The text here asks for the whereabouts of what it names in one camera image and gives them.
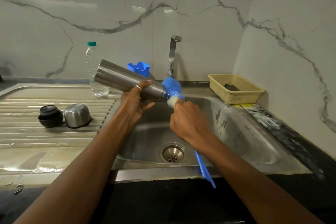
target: faucet spout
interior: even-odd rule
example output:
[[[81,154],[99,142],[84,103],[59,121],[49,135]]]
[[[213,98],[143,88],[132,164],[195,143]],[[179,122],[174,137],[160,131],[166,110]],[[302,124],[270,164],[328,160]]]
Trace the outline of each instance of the faucet spout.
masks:
[[[180,35],[172,35],[170,39],[170,48],[169,48],[169,67],[168,67],[168,77],[174,76],[174,62],[175,62],[175,52],[176,52],[176,42],[181,42],[182,37]]]

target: wall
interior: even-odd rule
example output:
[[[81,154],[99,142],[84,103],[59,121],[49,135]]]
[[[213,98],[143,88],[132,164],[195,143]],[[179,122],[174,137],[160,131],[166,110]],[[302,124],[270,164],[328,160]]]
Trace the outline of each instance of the wall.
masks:
[[[234,73],[260,103],[336,158],[336,0],[252,0]]]
[[[87,41],[127,67],[168,69],[170,37],[179,34],[178,79],[231,73],[251,0],[0,0],[3,76],[87,78]]]

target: hand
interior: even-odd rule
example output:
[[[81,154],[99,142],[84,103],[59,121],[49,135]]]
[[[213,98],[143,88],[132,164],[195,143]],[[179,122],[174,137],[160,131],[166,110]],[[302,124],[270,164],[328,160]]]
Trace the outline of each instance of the hand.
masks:
[[[152,84],[151,80],[143,81],[138,84],[141,89],[145,89]],[[141,90],[134,87],[130,92],[123,93],[120,98],[119,114],[124,114],[129,117],[128,122],[133,127],[140,119],[143,111],[155,105],[155,102],[145,105],[143,99],[140,98]]]
[[[183,99],[176,102],[169,126],[192,148],[200,152],[215,137],[198,105],[190,101],[184,103]]]

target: drain hole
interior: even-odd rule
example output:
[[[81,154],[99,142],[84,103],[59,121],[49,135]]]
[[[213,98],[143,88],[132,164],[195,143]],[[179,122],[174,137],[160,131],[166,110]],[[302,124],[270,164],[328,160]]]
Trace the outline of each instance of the drain hole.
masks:
[[[184,152],[177,145],[169,145],[163,149],[162,156],[167,162],[178,163],[184,158]]]

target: perforated basket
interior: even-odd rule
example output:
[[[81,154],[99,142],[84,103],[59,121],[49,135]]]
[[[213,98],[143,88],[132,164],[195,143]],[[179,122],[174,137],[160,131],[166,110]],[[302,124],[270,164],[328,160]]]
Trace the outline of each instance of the perforated basket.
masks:
[[[229,105],[253,104],[265,91],[249,80],[236,74],[209,74],[210,88]],[[233,85],[239,91],[231,91],[224,87],[225,84]]]

